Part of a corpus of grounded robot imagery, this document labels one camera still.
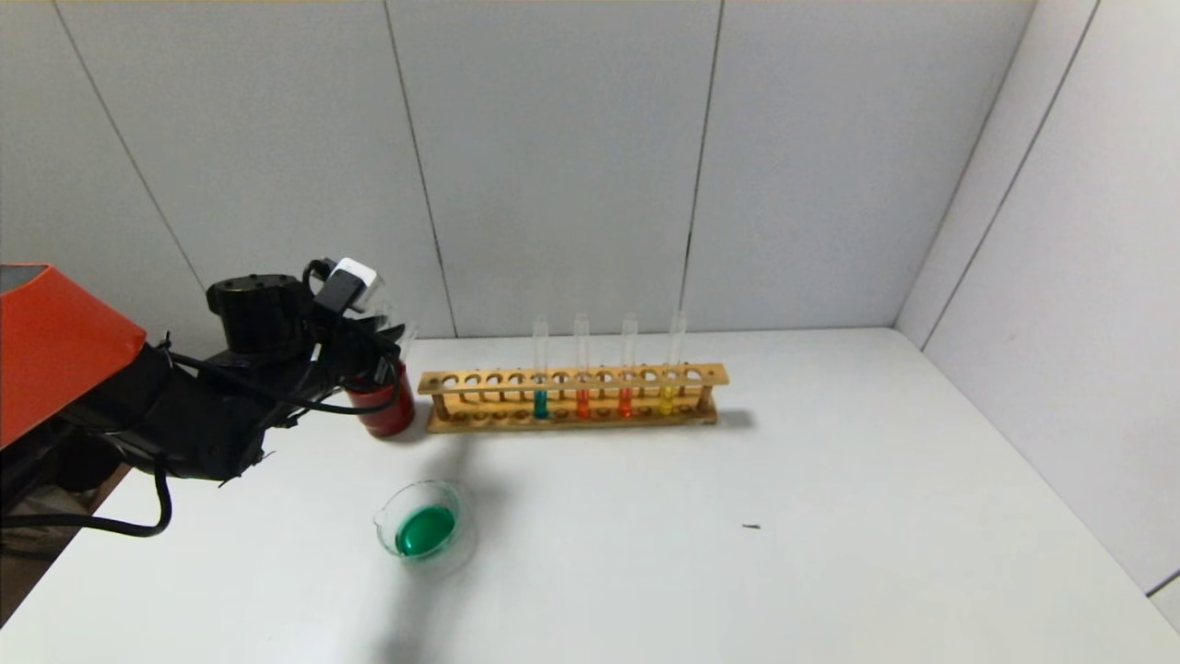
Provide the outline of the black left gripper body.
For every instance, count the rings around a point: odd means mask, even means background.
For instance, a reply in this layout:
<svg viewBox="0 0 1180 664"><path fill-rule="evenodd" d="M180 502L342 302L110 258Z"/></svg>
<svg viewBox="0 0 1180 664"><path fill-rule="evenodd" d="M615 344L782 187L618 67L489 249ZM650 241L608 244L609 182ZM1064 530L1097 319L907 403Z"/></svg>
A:
<svg viewBox="0 0 1180 664"><path fill-rule="evenodd" d="M380 338L386 318L343 318L334 329L334 357L345 384L392 384L400 361L399 343Z"/></svg>

